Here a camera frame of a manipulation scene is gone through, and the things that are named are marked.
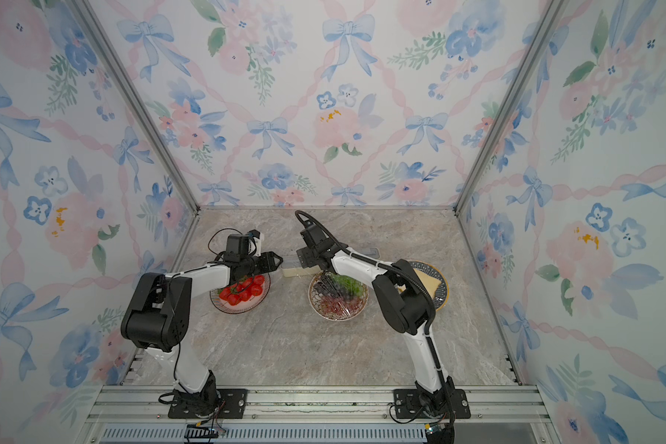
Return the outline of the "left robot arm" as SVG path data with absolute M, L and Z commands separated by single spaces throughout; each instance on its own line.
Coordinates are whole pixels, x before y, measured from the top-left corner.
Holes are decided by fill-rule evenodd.
M 158 399 L 168 405 L 170 418 L 211 419 L 226 404 L 214 373 L 197 358 L 188 338 L 192 298 L 277 270 L 283 258 L 264 252 L 261 243 L 259 231 L 237 231 L 229 235 L 224 252 L 199 268 L 146 272 L 138 280 L 120 333 L 172 377 L 173 389 Z

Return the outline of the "glass plate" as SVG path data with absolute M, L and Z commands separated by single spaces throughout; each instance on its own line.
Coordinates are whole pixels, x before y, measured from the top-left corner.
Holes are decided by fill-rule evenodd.
M 211 290 L 212 305 L 218 311 L 238 315 L 253 310 L 260 305 L 270 290 L 270 277 L 260 274 L 241 280 L 224 289 Z

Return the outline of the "right aluminium corner post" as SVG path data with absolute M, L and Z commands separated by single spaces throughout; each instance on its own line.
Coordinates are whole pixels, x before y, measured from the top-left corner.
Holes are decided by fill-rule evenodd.
M 544 14 L 540 17 L 538 27 L 532 35 L 530 46 L 521 60 L 514 80 L 510 83 L 509 89 L 501 101 L 499 114 L 490 128 L 490 133 L 484 141 L 484 144 L 480 147 L 477 159 L 472 165 L 470 174 L 464 183 L 464 188 L 462 189 L 457 204 L 454 207 L 454 214 L 457 218 L 462 216 L 466 207 L 470 205 L 475 185 L 477 185 L 478 181 L 481 179 L 486 162 L 488 162 L 488 159 L 493 155 L 495 146 L 497 142 L 499 142 L 506 125 L 512 120 L 512 115 L 525 93 L 531 75 L 538 66 L 543 54 L 548 49 L 551 36 L 558 27 L 558 22 L 565 7 L 565 1 L 549 1 Z

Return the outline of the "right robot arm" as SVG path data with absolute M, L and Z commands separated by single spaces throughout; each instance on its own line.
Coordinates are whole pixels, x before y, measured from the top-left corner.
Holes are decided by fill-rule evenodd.
M 410 263 L 403 259 L 389 263 L 358 253 L 316 220 L 303 220 L 302 225 L 305 247 L 297 251 L 301 265 L 319 266 L 373 290 L 385 321 L 403 336 L 416 372 L 414 384 L 427 415 L 455 420 L 455 386 L 438 355 L 432 330 L 436 308 Z

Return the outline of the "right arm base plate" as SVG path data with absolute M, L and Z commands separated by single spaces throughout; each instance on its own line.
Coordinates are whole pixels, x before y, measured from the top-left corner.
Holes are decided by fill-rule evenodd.
M 421 388 L 398 388 L 393 391 L 394 415 L 398 420 L 470 419 L 470 403 L 463 390 L 426 392 Z

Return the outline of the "left aluminium corner post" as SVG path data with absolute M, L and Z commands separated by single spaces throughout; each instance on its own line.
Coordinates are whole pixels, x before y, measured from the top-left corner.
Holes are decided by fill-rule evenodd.
M 102 24 L 96 17 L 93 8 L 88 1 L 70 0 L 66 4 L 74 15 L 75 20 L 83 28 L 90 43 L 94 45 L 96 54 L 103 59 L 105 66 L 113 76 L 118 91 L 126 102 L 127 108 L 131 111 L 135 121 L 146 135 L 151 146 L 155 149 L 157 157 L 163 163 L 166 173 L 170 175 L 175 188 L 181 193 L 189 209 L 197 215 L 200 211 L 200 205 L 196 203 L 194 193 L 181 174 L 175 158 L 162 141 L 157 126 L 150 117 L 142 96 L 137 91 L 125 65 L 109 40 Z

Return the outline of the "green grapes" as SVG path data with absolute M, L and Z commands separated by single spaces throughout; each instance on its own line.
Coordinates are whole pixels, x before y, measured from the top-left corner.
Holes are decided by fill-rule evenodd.
M 344 298 L 362 297 L 367 292 L 366 285 L 351 277 L 332 275 L 331 279 L 335 283 L 336 289 Z

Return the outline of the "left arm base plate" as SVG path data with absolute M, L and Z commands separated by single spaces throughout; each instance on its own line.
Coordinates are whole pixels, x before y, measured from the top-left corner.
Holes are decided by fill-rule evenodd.
M 159 401 L 168 405 L 168 419 L 242 419 L 247 395 L 245 388 L 219 388 L 214 401 L 202 401 L 195 395 L 172 390 L 161 395 Z

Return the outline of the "red strawberries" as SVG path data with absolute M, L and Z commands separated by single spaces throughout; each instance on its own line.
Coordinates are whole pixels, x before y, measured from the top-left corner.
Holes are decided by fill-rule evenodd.
M 218 301 L 231 307 L 252 305 L 261 301 L 268 291 L 268 278 L 258 275 L 232 284 L 227 288 L 216 291 Z

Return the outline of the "plastic wrap dispenser box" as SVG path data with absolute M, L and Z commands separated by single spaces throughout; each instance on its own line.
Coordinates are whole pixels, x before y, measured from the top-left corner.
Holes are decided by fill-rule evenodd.
M 373 259 L 379 259 L 380 257 L 379 249 L 377 249 L 376 247 L 366 247 L 358 249 L 357 253 L 369 256 Z M 298 255 L 286 255 L 285 257 L 283 257 L 283 263 L 280 269 L 283 272 L 283 276 L 287 278 L 312 276 L 322 271 L 322 269 L 319 266 L 304 268 L 301 265 L 301 261 Z

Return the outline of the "aluminium corner post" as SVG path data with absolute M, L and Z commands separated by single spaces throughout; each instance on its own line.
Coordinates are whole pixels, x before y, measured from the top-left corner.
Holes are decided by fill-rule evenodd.
M 490 133 L 484 141 L 484 144 L 480 147 L 477 159 L 472 165 L 470 174 L 464 183 L 464 188 L 462 189 L 457 204 L 454 207 L 454 214 L 457 218 L 462 216 L 466 207 L 470 205 L 475 185 L 477 185 L 478 181 L 481 179 L 486 162 L 488 162 L 488 159 L 493 155 L 495 146 L 497 142 L 499 142 L 506 125 L 512 120 L 512 115 L 525 93 L 531 75 L 538 66 L 543 54 L 548 49 L 551 36 L 558 27 L 558 22 L 565 7 L 565 1 L 549 1 L 544 14 L 540 17 L 538 27 L 532 35 L 530 46 L 521 60 L 514 80 L 510 83 L 509 89 L 501 101 L 499 114 L 490 128 Z
M 90 43 L 94 45 L 96 54 L 103 59 L 105 66 L 113 76 L 118 91 L 126 102 L 127 108 L 131 111 L 135 121 L 146 135 L 151 146 L 155 149 L 157 157 L 163 163 L 166 173 L 170 175 L 175 188 L 181 193 L 189 209 L 197 215 L 200 211 L 200 205 L 196 203 L 194 193 L 181 174 L 175 158 L 162 141 L 157 126 L 150 117 L 142 96 L 137 91 L 125 65 L 109 40 L 102 24 L 96 17 L 93 8 L 88 1 L 70 0 L 66 4 L 74 15 L 75 20 L 83 28 Z

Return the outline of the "red grapes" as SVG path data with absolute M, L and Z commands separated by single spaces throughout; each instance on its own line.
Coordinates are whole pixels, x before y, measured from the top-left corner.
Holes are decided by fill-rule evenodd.
M 332 299 L 322 297 L 315 305 L 316 312 L 328 320 L 342 321 L 354 318 L 366 307 L 366 300 L 353 298 L 347 301 L 343 298 Z

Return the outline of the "black grapes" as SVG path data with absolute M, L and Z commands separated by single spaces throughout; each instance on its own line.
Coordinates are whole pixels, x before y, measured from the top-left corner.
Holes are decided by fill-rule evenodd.
M 340 299 L 346 296 L 346 288 L 342 286 L 331 275 L 321 275 L 314 284 L 314 290 L 322 297 L 329 297 L 332 299 Z

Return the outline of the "bread slices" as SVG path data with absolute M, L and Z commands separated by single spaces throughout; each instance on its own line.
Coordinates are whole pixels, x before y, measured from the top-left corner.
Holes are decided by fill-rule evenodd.
M 442 285 L 442 280 L 417 268 L 414 269 L 414 273 L 416 273 L 418 279 L 420 279 L 427 293 L 434 298 L 438 288 Z

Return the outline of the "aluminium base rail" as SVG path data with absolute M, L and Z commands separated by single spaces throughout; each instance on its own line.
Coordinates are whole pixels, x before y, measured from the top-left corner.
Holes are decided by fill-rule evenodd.
M 102 388 L 78 443 L 557 443 L 534 386 L 466 386 L 471 418 L 398 420 L 392 387 L 248 388 L 242 419 L 168 419 L 163 386 Z

